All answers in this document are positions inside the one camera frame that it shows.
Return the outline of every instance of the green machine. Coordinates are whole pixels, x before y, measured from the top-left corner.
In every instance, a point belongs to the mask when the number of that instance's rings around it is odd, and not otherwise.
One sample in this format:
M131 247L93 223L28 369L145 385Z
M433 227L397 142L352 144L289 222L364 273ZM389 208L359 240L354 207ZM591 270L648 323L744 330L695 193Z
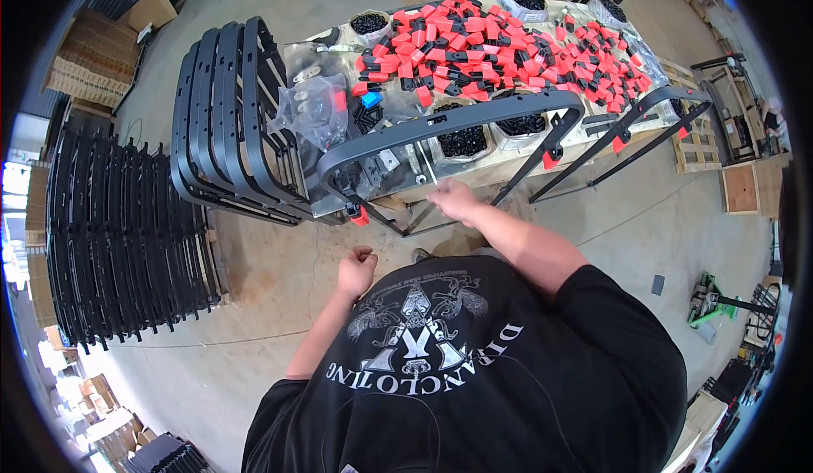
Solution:
M741 301L739 296L736 300L723 296L715 283L714 275L704 272L700 282L694 285L694 292L689 302L692 305L692 310L689 312L689 326L698 328L715 316L728 316L731 320L736 319L740 305L733 305L731 302Z

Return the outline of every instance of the hand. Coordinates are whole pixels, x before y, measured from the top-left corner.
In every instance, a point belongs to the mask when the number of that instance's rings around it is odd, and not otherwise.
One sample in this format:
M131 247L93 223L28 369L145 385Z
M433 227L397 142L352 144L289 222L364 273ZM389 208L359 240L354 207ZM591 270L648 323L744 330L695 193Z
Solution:
M487 206L477 199L472 188L453 179L438 182L437 188L426 199L434 203L446 217L460 221L465 227L474 227L473 213L481 206Z
M356 245L339 262L337 291L358 300L372 285L372 274L378 264L378 255L372 254L372 247Z

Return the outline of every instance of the pile of red and black parts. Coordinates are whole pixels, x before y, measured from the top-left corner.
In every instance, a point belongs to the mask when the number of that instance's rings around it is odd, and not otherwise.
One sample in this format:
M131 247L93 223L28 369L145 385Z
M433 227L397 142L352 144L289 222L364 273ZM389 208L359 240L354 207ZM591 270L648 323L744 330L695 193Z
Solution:
M495 90L522 87L583 93L607 113L621 113L652 84L623 36L599 22L577 28L566 14L552 36L527 29L499 6L481 8L479 0L443 0L393 14L398 34L356 60L353 95L380 90L397 75L423 107L432 105L432 90L482 102Z

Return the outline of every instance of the black t-shirt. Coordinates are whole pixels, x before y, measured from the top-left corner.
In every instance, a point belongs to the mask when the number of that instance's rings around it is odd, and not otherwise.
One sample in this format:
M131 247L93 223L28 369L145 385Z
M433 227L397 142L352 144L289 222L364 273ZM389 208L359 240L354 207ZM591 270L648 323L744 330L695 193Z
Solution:
M680 351L598 268L547 302L495 257L433 258L383 277L311 380L268 390L243 470L651 473L686 400Z

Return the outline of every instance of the concrete floor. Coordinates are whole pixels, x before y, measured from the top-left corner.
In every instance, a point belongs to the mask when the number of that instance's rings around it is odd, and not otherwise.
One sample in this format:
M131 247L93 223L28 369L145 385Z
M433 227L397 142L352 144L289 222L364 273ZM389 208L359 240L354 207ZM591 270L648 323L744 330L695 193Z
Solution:
M168 143L180 60L211 27L260 14L279 42L299 41L364 9L419 1L428 0L188 0L154 42L141 80L119 115L119 130L153 146ZM625 0L624 8L663 58L687 66L719 54L713 36L683 0ZM296 14L284 18L281 12ZM561 189L614 163L615 156L608 156L586 166ZM545 178L523 183L517 196L538 189ZM717 342L706 344L686 325L695 281L710 271L726 295L749 299L767 271L767 220L725 215L721 203L719 174L676 174L672 146L662 144L597 191L512 209L565 235L652 309L686 359L693 393L736 354L745 320L741 313L736 323L715 322ZM223 472L239 471L259 399L284 375L347 250L355 244L373 246L380 255L376 275L381 276L409 263L414 247L465 254L480 242L464 227L402 240L377 224L285 228L232 214L216 214L216 222L235 302L176 326L173 334L161 330L144 336L142 343L132 340L111 346L108 353L94 351L83 363L89 376L104 372L119 400L150 427L189 438ZM650 293L655 274L666 277L661 296Z

